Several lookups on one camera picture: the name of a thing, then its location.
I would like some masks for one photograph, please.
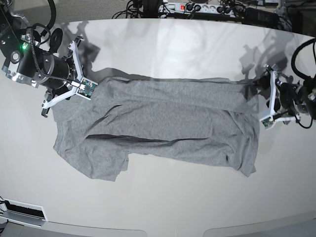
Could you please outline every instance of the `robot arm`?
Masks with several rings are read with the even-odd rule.
[[[34,24],[29,26],[24,16],[12,14],[10,1],[0,1],[0,50],[5,56],[2,70],[7,78],[22,84],[37,88],[45,86],[47,92],[42,104],[42,115],[47,117],[50,107],[58,102],[69,99],[73,95],[91,99],[97,83],[84,77],[79,61],[78,45],[82,37],[77,37],[69,45],[67,57],[59,58],[53,55],[61,44],[62,30],[56,29],[50,40],[59,37],[58,42],[52,42],[54,50],[45,51],[40,48],[42,34],[36,27],[44,28],[49,35],[50,29]]]
[[[274,127],[276,122],[288,124],[296,121],[300,124],[300,114],[311,116],[310,126],[305,127],[300,124],[303,128],[310,128],[313,120],[316,119],[316,89],[313,86],[301,85],[299,82],[293,84],[293,77],[284,75],[277,65],[272,67],[267,65],[266,69],[266,74],[256,81],[259,88],[271,89],[268,108],[259,113],[259,120],[265,129]],[[282,82],[281,77],[286,79],[286,82]]]

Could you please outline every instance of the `white power strip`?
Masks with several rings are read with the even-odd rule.
[[[183,13],[183,14],[191,14],[192,10],[188,10],[188,4],[193,3],[177,3],[177,2],[164,2],[163,5],[160,6],[160,13]],[[198,4],[195,3],[194,6],[200,5],[201,9],[196,11],[196,13],[206,13],[206,14],[218,14],[218,15],[226,15],[230,17],[235,17],[232,10],[229,10],[228,7],[224,8],[220,5],[212,5],[212,4]]]

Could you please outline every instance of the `gray t-shirt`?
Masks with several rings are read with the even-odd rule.
[[[53,109],[54,149],[93,179],[114,181],[128,154],[231,166],[249,176],[258,149],[258,97],[250,84],[105,78],[92,100]]]

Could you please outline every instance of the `circuit board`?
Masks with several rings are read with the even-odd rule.
[[[84,89],[79,88],[77,93],[83,97],[90,99],[97,84],[95,84],[87,79],[83,79],[81,84],[84,85]]]
[[[267,129],[267,128],[269,128],[269,127],[271,127],[274,123],[275,123],[275,121],[274,120],[270,120],[271,118],[266,118],[265,120],[263,120],[263,121],[261,121],[262,122],[262,124],[263,124],[263,126]]]

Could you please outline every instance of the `white table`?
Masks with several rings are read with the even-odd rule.
[[[73,34],[78,25],[85,24],[69,25]],[[161,79],[255,78],[261,65],[290,61],[296,47],[310,39],[239,24],[171,19],[90,21],[84,30],[88,46],[100,48],[93,71],[115,68]],[[297,67],[315,74],[311,48],[300,53]],[[293,74],[289,62],[284,73]],[[128,170],[115,182],[91,180],[53,150],[52,113],[40,116],[45,88],[0,77],[0,195],[44,206],[52,222],[143,230],[149,237],[202,237],[208,229],[316,209],[316,126],[261,127],[257,172],[249,178],[228,167],[132,154]],[[303,117],[302,123],[309,121]]]

